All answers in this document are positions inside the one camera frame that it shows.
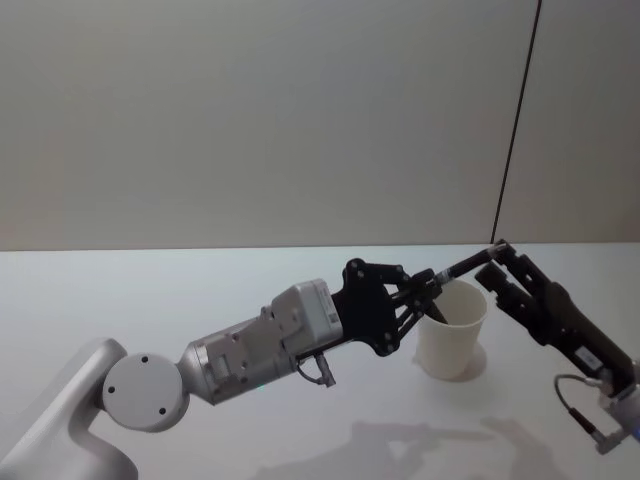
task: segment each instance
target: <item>black line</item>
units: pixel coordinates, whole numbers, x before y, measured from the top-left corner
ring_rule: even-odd
[[[533,55],[533,44],[536,41],[536,32],[538,31],[538,20],[540,20],[540,10],[542,9],[542,0],[538,0],[536,7],[536,16],[533,20],[533,29],[531,30],[531,39],[529,40],[529,52],[527,53],[527,63],[524,66],[524,75],[522,76],[522,85],[520,85],[520,97],[518,98],[518,108],[516,109],[516,118],[513,121],[513,130],[511,131],[511,141],[509,142],[509,152],[507,153],[507,163],[504,166],[504,175],[502,177],[502,186],[500,187],[500,196],[498,197],[498,207],[496,208],[496,216],[493,219],[493,230],[491,231],[491,241],[496,240],[496,229],[498,228],[498,218],[500,217],[500,208],[502,207],[502,197],[504,197],[504,189],[507,185],[507,174],[509,173],[509,165],[511,164],[511,154],[513,153],[513,143],[516,140],[516,132],[518,131],[518,121],[520,120],[520,110],[522,109],[522,99],[524,98],[524,90],[527,86],[527,77],[529,76],[529,64]]]

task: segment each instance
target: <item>white paper cup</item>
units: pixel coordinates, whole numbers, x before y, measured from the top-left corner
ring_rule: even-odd
[[[487,316],[487,300],[473,285],[454,280],[442,287],[435,300],[448,324],[423,317],[418,323],[417,363],[432,377],[461,375]]]

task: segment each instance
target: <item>table surface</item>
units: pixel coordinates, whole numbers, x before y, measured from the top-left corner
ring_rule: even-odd
[[[177,360],[186,344],[257,314],[293,283],[341,286],[346,261],[444,268],[478,246],[0,253],[0,426],[14,418],[86,341],[111,336],[131,353]],[[631,356],[640,354],[640,244],[520,246]],[[328,354],[337,385],[297,375],[210,407],[194,399],[160,434],[126,431],[101,414],[92,432],[138,465],[141,479],[564,480],[633,476],[640,445],[601,457],[555,397],[574,368],[492,309],[464,382],[412,362],[416,332],[388,358],[366,345]],[[596,392],[567,385],[601,429],[614,423]]]

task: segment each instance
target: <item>gray wall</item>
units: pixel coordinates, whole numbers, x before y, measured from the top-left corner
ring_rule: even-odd
[[[534,12],[3,0],[0,250],[486,242]],[[499,235],[640,239],[637,18],[545,3]]]

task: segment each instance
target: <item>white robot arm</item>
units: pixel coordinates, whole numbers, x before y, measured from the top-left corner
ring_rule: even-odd
[[[526,292],[507,282],[498,264]],[[496,292],[498,307],[585,374],[572,378],[600,388],[602,407],[621,427],[609,436],[561,397],[598,451],[608,452],[628,435],[640,441],[637,364],[580,313],[560,285],[499,242],[437,275],[429,269],[409,276],[398,265],[351,260],[339,292],[332,295],[322,280],[294,285],[257,317],[191,342],[177,363],[148,353],[127,355],[114,340],[96,341],[69,362],[5,437],[0,479],[135,480],[129,458],[88,432],[100,409],[127,429],[160,432],[180,421],[190,395],[215,405],[294,372],[330,387],[335,382],[326,350],[361,341],[379,356],[390,355],[423,315],[446,322],[433,300],[448,281],[482,265],[476,278]],[[389,293],[389,286],[397,291]],[[319,378],[302,370],[310,358]]]

